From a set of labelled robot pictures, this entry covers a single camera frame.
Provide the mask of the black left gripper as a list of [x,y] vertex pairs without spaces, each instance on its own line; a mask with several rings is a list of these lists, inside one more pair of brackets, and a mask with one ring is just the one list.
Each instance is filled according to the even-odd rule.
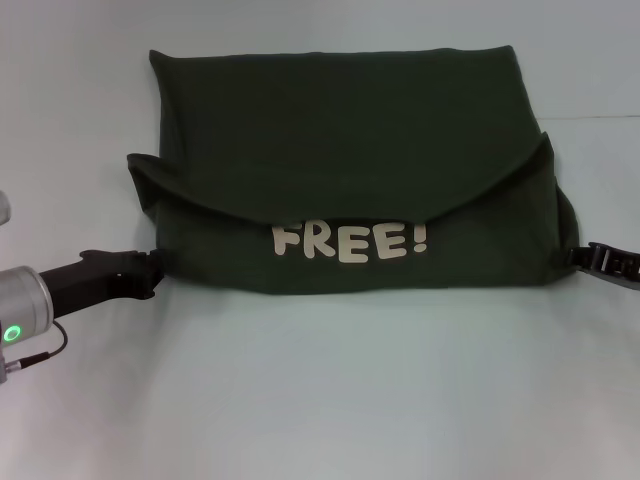
[[165,276],[162,253],[86,250],[81,260],[40,273],[55,319],[105,301],[148,300]]

